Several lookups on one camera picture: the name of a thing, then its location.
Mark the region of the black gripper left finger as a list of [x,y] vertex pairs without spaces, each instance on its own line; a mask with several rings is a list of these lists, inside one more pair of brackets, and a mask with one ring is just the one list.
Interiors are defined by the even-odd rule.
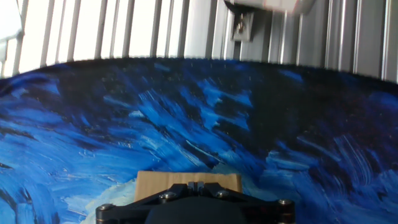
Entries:
[[100,205],[95,211],[96,224],[114,224],[141,221],[149,212],[166,203],[192,197],[197,193],[197,183],[173,184],[169,189],[148,196],[128,205],[112,203]]

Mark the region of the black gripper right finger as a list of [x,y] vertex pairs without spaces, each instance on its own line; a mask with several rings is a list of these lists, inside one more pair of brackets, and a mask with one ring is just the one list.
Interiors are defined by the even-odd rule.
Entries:
[[235,205],[247,223],[295,223],[295,202],[291,199],[265,201],[222,187],[216,182],[198,182],[197,194]]

